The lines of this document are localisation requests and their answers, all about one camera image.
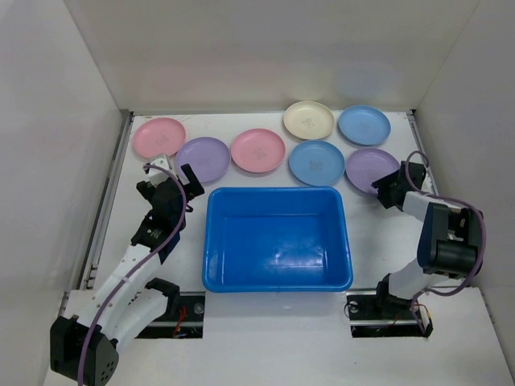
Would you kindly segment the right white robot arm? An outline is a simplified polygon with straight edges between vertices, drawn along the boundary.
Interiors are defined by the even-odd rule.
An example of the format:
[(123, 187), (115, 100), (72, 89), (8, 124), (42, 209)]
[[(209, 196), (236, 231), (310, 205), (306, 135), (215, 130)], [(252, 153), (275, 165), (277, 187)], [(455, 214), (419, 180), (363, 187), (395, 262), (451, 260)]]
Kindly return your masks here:
[(478, 274), (485, 250), (483, 216), (457, 199), (422, 191), (424, 165), (402, 162), (372, 183), (386, 209), (395, 207), (422, 222), (415, 258), (378, 282), (373, 309), (384, 318), (412, 310), (423, 293), (450, 297)]

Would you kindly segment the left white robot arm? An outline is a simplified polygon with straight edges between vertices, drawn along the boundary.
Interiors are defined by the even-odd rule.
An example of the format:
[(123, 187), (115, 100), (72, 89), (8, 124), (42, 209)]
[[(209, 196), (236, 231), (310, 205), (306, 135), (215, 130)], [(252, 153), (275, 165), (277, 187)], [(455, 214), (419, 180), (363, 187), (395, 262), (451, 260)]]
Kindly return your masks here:
[(155, 319), (180, 311), (179, 287), (156, 273), (180, 241), (190, 201), (204, 188), (189, 164), (180, 167), (182, 183), (165, 156), (143, 168), (147, 179), (137, 190), (151, 209), (120, 263), (84, 308), (51, 325), (50, 369), (79, 385), (107, 384), (126, 345)]

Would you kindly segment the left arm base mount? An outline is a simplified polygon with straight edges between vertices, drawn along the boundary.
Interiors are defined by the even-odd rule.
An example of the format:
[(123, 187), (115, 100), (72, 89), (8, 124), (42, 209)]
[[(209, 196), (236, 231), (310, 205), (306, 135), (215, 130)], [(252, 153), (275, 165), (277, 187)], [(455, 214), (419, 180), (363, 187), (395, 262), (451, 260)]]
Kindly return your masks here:
[(138, 339), (201, 339), (204, 330), (205, 292), (183, 292), (174, 314), (150, 323)]

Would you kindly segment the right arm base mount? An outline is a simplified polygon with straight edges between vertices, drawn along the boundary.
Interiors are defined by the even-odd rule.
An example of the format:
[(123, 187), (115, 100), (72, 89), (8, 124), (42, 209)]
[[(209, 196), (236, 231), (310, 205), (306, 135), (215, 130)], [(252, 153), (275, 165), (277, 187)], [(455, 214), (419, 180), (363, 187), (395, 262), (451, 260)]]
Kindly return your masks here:
[(426, 306), (411, 300), (380, 301), (374, 290), (346, 293), (344, 313), (353, 338), (423, 338), (434, 325)]

